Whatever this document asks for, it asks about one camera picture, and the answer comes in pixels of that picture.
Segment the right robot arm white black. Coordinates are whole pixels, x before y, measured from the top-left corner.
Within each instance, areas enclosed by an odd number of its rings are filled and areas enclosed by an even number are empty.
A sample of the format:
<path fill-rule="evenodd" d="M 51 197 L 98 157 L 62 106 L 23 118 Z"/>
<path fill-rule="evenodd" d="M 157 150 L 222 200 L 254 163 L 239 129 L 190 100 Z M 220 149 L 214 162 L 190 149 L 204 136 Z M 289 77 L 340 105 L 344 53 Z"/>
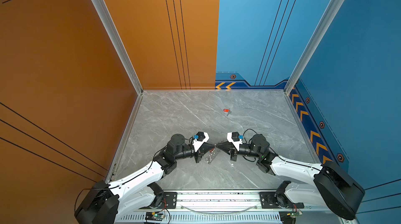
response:
<path fill-rule="evenodd" d="M 336 162 L 324 164 L 291 160 L 278 155 L 262 134 L 255 134 L 248 143 L 238 132 L 227 134 L 227 140 L 216 148 L 230 155 L 254 157 L 258 168 L 274 176 L 286 177 L 275 192 L 277 204 L 287 208 L 293 204 L 328 207 L 342 219 L 354 220 L 365 191 Z"/>

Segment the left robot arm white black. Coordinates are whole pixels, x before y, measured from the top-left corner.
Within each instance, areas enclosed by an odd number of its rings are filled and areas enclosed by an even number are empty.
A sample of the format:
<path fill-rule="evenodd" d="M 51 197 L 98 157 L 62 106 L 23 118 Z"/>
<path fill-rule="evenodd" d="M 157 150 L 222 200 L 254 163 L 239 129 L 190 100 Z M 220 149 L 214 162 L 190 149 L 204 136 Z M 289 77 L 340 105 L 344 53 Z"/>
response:
<path fill-rule="evenodd" d="M 161 206 L 164 191 L 157 182 L 170 174 L 180 159 L 193 158 L 199 163 L 216 147 L 208 140 L 207 133 L 199 132 L 188 144 L 183 135 L 174 134 L 143 168 L 123 179 L 109 183 L 99 181 L 88 189 L 75 209 L 76 220 L 80 224 L 113 224 L 140 208 Z"/>

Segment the red tag with grey key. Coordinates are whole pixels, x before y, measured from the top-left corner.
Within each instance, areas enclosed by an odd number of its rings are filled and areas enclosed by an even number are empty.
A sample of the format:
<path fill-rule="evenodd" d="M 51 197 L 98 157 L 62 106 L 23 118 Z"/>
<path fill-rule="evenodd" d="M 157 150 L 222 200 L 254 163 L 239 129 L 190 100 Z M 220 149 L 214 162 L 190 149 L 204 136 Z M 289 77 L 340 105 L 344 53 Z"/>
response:
<path fill-rule="evenodd" d="M 228 116 L 231 113 L 230 109 L 223 109 L 223 112 Z"/>

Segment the left green circuit board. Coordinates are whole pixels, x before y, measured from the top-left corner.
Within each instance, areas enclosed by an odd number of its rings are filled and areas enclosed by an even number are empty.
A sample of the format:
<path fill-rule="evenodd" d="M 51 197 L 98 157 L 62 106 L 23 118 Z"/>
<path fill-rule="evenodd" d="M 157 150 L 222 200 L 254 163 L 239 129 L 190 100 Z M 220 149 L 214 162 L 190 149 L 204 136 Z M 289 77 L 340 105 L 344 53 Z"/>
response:
<path fill-rule="evenodd" d="M 160 224 L 164 221 L 166 215 L 161 212 L 146 212 L 145 223 L 146 224 Z"/>

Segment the green circuit board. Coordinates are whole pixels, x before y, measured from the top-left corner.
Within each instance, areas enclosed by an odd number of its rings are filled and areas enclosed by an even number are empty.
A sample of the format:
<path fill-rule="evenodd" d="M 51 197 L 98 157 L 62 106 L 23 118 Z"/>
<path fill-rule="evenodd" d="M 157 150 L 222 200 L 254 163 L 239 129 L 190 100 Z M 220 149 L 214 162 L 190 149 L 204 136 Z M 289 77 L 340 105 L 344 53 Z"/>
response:
<path fill-rule="evenodd" d="M 166 215 L 161 212 L 146 212 L 145 223 L 146 224 L 160 224 L 164 221 Z"/>
<path fill-rule="evenodd" d="M 300 210 L 280 211 L 279 216 L 282 224 L 295 224 L 296 218 L 302 216 L 303 212 Z"/>

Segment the right green circuit board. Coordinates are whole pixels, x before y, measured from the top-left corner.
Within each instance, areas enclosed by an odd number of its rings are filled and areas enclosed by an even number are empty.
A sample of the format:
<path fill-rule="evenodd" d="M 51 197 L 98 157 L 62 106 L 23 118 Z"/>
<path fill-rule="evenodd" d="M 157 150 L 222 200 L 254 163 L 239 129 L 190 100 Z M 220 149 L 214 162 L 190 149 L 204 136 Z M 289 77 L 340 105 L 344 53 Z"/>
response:
<path fill-rule="evenodd" d="M 279 216 L 282 224 L 295 224 L 296 218 L 302 216 L 303 212 L 300 210 L 280 211 Z"/>

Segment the aluminium front rail frame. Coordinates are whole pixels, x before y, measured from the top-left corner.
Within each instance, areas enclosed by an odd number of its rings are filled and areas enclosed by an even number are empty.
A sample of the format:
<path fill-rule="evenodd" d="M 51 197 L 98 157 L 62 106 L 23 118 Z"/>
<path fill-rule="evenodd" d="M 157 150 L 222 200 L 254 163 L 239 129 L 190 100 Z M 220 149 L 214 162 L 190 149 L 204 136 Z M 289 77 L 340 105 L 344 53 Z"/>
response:
<path fill-rule="evenodd" d="M 138 209 L 114 224 L 145 224 L 146 212 L 161 212 L 161 224 L 282 224 L 280 211 L 300 210 L 296 224 L 356 224 L 338 217 L 326 207 L 304 204 L 303 209 L 263 209 L 258 190 L 182 190 L 176 209 Z"/>

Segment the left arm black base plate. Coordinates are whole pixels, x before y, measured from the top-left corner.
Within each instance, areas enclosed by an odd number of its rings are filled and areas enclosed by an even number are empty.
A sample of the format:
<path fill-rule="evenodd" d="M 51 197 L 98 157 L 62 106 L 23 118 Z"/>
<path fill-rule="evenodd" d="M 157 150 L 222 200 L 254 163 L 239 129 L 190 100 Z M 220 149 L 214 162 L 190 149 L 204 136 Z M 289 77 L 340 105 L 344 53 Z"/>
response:
<path fill-rule="evenodd" d="M 142 207 L 141 209 L 176 209 L 177 197 L 177 192 L 163 192 L 163 196 L 157 196 L 150 206 Z"/>

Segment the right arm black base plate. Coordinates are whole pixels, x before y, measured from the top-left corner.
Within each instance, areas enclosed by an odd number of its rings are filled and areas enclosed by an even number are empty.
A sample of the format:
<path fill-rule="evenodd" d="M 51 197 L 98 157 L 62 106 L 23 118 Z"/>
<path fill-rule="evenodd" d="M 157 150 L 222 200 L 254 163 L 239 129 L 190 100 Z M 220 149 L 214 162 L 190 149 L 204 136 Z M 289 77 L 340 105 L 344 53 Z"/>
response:
<path fill-rule="evenodd" d="M 263 209 L 290 209 L 294 206 L 303 209 L 303 203 L 293 203 L 284 194 L 276 194 L 275 192 L 262 191 L 259 192 L 260 202 Z"/>

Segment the left corner aluminium post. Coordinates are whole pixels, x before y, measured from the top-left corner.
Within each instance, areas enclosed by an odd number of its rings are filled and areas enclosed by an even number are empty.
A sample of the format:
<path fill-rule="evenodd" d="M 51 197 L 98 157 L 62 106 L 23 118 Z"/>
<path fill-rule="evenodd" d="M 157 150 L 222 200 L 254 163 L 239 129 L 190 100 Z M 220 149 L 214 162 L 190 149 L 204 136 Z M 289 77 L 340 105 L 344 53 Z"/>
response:
<path fill-rule="evenodd" d="M 143 94 L 143 87 L 133 67 L 132 61 L 127 53 L 124 43 L 119 35 L 111 14 L 104 0 L 91 0 L 102 24 L 105 28 L 110 41 L 112 42 L 115 51 L 117 52 L 120 61 L 138 95 Z"/>

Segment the corner aluminium post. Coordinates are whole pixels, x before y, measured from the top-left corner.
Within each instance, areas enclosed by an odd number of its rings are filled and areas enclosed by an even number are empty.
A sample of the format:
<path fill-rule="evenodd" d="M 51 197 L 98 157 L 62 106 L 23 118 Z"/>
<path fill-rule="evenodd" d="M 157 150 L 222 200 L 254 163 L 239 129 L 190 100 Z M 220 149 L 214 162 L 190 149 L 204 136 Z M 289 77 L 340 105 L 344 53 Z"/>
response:
<path fill-rule="evenodd" d="M 127 53 L 124 43 L 119 35 L 111 14 L 104 0 L 91 0 L 102 24 L 105 28 L 110 41 L 112 42 L 115 51 L 117 52 L 120 61 L 138 95 L 143 94 L 143 87 L 133 67 L 132 61 Z"/>
<path fill-rule="evenodd" d="M 301 74 L 305 70 L 307 64 L 309 63 L 311 57 L 313 56 L 315 50 L 326 34 L 328 28 L 332 24 L 334 18 L 339 12 L 342 4 L 345 0 L 330 0 L 328 6 L 326 7 L 319 23 L 316 26 L 306 48 L 304 49 L 301 57 L 299 58 L 286 87 L 284 88 L 285 95 L 289 95 L 291 90 L 295 87 L 296 82 L 300 78 Z"/>

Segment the right corner aluminium post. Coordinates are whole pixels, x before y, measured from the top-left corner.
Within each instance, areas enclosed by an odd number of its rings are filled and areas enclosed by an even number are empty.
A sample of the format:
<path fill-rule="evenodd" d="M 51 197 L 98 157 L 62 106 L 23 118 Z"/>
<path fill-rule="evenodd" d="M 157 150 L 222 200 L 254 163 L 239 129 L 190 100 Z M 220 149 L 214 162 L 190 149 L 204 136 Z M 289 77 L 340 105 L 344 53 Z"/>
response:
<path fill-rule="evenodd" d="M 326 34 L 328 28 L 332 24 L 334 18 L 339 12 L 342 4 L 345 0 L 330 0 L 328 6 L 326 7 L 319 23 L 316 26 L 306 48 L 304 49 L 301 57 L 299 58 L 286 87 L 284 88 L 285 95 L 289 95 L 291 90 L 295 87 L 296 82 L 300 78 L 301 74 L 305 70 L 307 64 L 309 63 L 311 57 L 313 56 L 315 50 Z"/>

